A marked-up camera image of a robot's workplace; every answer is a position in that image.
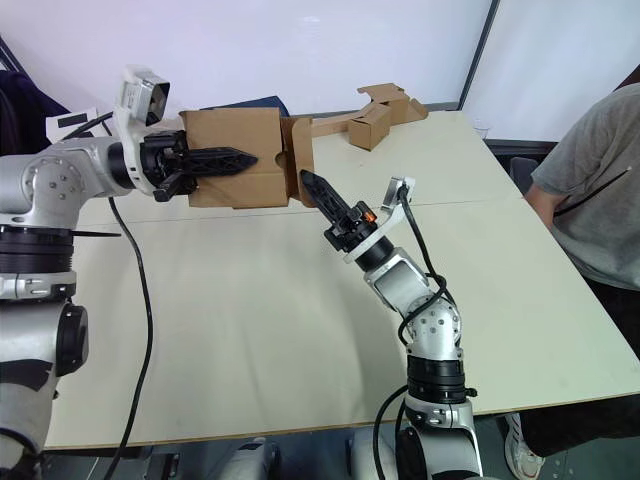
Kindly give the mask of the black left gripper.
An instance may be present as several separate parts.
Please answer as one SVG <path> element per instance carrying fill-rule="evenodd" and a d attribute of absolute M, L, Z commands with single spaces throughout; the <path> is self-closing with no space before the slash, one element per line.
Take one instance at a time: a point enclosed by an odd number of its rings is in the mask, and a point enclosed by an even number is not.
<path fill-rule="evenodd" d="M 154 200 L 160 203 L 194 192 L 194 176 L 233 176 L 258 162 L 256 156 L 232 147 L 189 151 L 184 130 L 146 135 L 140 145 L 140 160 Z"/>

